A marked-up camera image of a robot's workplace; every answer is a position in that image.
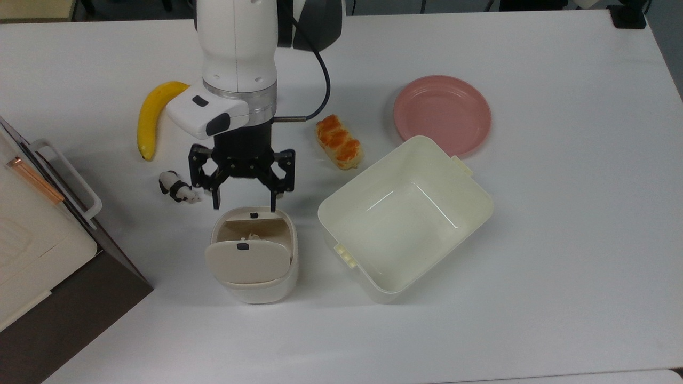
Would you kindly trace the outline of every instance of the black object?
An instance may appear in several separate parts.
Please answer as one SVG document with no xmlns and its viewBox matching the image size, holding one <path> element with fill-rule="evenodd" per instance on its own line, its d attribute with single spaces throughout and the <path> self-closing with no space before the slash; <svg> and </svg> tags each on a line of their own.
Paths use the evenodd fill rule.
<svg viewBox="0 0 683 384">
<path fill-rule="evenodd" d="M 95 15 L 95 6 L 92 5 L 92 0 L 81 0 L 81 4 L 83 4 L 83 9 L 85 9 L 85 13 L 88 14 L 88 16 L 94 16 Z"/>
<path fill-rule="evenodd" d="M 566 7 L 567 0 L 501 0 L 498 10 L 510 11 L 559 11 Z"/>
<path fill-rule="evenodd" d="M 339 0 L 306 0 L 294 33 L 292 46 L 303 51 L 312 51 L 306 36 L 318 51 L 332 45 L 342 35 L 342 3 Z"/>
<path fill-rule="evenodd" d="M 294 0 L 278 0 L 277 2 L 277 46 L 292 46 L 292 7 Z"/>
<path fill-rule="evenodd" d="M 41 383 L 152 291 L 103 251 L 0 332 L 0 383 Z"/>
<path fill-rule="evenodd" d="M 206 123 L 206 135 L 213 136 L 225 132 L 230 128 L 230 115 L 221 113 L 210 122 Z"/>
<path fill-rule="evenodd" d="M 204 108 L 207 105 L 209 105 L 209 102 L 201 98 L 200 95 L 196 95 L 195 97 L 192 98 L 192 101 L 195 102 L 196 105 L 199 105 L 200 107 Z"/>
<path fill-rule="evenodd" d="M 221 205 L 220 186 L 229 177 L 256 178 L 268 187 L 271 211 L 275 211 L 275 197 L 294 190 L 295 152 L 273 152 L 270 146 L 272 125 L 271 120 L 216 135 L 212 150 L 192 145 L 188 155 L 192 185 L 211 192 L 214 209 Z M 218 166 L 211 175 L 204 173 L 204 164 L 209 158 Z M 272 169 L 276 162 L 285 171 L 282 179 Z"/>
<path fill-rule="evenodd" d="M 647 22 L 643 14 L 646 0 L 619 0 L 623 5 L 608 5 L 612 23 L 619 29 L 645 29 Z"/>
</svg>

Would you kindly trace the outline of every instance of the yellow banana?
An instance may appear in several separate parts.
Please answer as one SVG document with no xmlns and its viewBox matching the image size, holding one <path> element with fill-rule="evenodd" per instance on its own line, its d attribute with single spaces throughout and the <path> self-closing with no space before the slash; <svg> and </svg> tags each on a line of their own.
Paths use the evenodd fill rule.
<svg viewBox="0 0 683 384">
<path fill-rule="evenodd" d="M 156 123 L 161 111 L 169 101 L 190 86 L 179 81 L 169 81 L 154 88 L 140 108 L 137 120 L 137 149 L 142 158 L 152 161 L 156 149 Z"/>
</svg>

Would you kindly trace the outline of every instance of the floor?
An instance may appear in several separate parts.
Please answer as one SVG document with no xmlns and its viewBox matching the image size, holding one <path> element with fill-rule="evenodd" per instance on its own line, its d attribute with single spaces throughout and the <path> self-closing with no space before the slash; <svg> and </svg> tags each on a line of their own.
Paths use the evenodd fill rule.
<svg viewBox="0 0 683 384">
<path fill-rule="evenodd" d="M 194 0 L 171 0 L 173 10 L 166 11 L 161 0 L 92 0 L 93 15 L 87 14 L 81 1 L 76 5 L 75 21 L 84 20 L 150 20 L 192 18 Z M 346 0 L 354 15 L 420 13 L 423 0 Z M 652 0 L 647 20 L 654 33 L 679 94 L 683 94 L 683 0 Z M 425 13 L 483 12 L 487 0 L 425 0 Z M 593 9 L 604 9 L 618 0 L 599 0 Z M 498 10 L 493 1 L 491 12 Z M 571 0 L 566 10 L 575 10 Z"/>
</svg>

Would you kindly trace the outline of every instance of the table surface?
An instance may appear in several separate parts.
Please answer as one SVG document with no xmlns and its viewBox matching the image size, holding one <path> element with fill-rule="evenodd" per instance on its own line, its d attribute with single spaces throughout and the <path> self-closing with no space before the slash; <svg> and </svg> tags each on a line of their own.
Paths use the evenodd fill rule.
<svg viewBox="0 0 683 384">
<path fill-rule="evenodd" d="M 645 370 L 635 372 L 610 372 L 595 374 L 571 374 L 567 376 L 533 377 L 476 381 L 471 384 L 680 384 L 683 379 L 671 370 Z"/>
<path fill-rule="evenodd" d="M 649 28 L 607 11 L 346 18 L 323 52 L 336 113 L 364 145 L 340 171 L 314 122 L 277 124 L 295 148 L 301 273 L 272 305 L 239 303 L 203 252 L 219 216 L 267 205 L 229 180 L 223 205 L 158 191 L 187 177 L 193 138 L 165 114 L 158 154 L 135 145 L 159 83 L 194 82 L 191 20 L 0 25 L 0 115 L 48 137 L 100 194 L 98 218 L 155 291 L 49 382 L 427 383 L 683 366 L 683 105 Z M 278 50 L 279 115 L 324 94 L 310 53 Z M 491 194 L 491 219 L 391 305 L 370 301 L 326 248 L 319 203 L 401 143 L 393 101 L 446 74 L 488 100 L 492 132 L 464 159 Z"/>
</svg>

